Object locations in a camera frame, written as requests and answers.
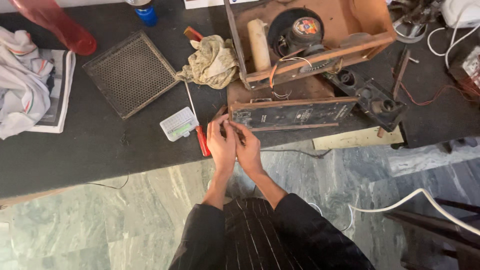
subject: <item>marble floor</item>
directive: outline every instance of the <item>marble floor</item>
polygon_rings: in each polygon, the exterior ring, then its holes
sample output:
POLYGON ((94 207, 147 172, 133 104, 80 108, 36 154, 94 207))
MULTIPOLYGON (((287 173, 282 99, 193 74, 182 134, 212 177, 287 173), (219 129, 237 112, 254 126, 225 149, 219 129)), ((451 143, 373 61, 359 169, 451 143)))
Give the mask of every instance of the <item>marble floor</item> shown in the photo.
MULTIPOLYGON (((311 141, 274 149, 316 153, 311 141)), ((339 229, 350 222, 347 203, 382 208, 419 187, 433 196, 480 206, 480 147, 457 146, 452 155, 437 146, 356 147, 335 149, 322 160, 295 152, 264 152, 262 161, 280 186, 317 204, 339 229)), ((120 190, 81 185, 0 210, 0 269, 166 269, 185 219, 201 201, 213 171, 213 161, 203 160, 130 175, 120 190)), ((123 176, 98 183, 121 186, 126 180, 123 176)), ((229 195, 253 196, 254 187, 236 166, 229 195)), ((419 196, 406 207, 425 210, 428 205, 419 196)), ((399 224, 381 214, 355 212, 345 234, 377 269, 403 269, 400 259, 408 245, 399 224)))

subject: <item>red handle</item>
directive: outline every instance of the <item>red handle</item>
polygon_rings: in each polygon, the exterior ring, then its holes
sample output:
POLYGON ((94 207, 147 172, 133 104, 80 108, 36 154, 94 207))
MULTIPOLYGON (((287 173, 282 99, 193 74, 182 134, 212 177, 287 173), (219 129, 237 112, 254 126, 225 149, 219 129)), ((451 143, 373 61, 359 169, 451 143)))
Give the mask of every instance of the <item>red handle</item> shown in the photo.
POLYGON ((195 130, 197 131, 198 143, 200 144, 200 148, 202 149, 202 154, 204 155, 204 157, 210 156, 211 153, 207 147, 207 137, 205 136, 203 127, 200 125, 196 126, 195 130))

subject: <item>black striped clothing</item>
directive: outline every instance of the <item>black striped clothing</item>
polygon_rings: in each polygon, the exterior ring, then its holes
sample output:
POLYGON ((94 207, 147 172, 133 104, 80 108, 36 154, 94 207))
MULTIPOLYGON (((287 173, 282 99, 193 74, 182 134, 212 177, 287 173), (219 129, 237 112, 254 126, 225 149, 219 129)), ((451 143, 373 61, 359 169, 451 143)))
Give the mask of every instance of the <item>black striped clothing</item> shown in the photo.
POLYGON ((171 270, 368 269, 360 249, 296 194, 275 210, 258 198, 221 211, 195 205, 171 270))

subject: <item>red plastic bottle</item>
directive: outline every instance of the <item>red plastic bottle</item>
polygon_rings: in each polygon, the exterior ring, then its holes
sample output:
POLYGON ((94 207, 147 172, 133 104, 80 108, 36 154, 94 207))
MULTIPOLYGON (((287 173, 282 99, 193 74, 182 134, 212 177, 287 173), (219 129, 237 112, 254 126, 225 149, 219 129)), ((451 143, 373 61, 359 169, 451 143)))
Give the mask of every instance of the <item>red plastic bottle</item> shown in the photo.
POLYGON ((12 5, 30 21, 52 33, 70 49, 80 55, 96 50, 95 38, 72 20, 55 0, 10 0, 12 5))

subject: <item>perforated metal panel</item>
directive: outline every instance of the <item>perforated metal panel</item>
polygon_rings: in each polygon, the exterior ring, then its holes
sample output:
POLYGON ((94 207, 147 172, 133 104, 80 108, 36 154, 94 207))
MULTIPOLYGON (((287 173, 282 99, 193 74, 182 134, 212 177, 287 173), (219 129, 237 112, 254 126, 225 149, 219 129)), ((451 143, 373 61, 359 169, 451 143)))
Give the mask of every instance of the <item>perforated metal panel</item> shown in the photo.
POLYGON ((178 83, 175 71, 144 31, 131 35, 83 68, 123 119, 178 83))

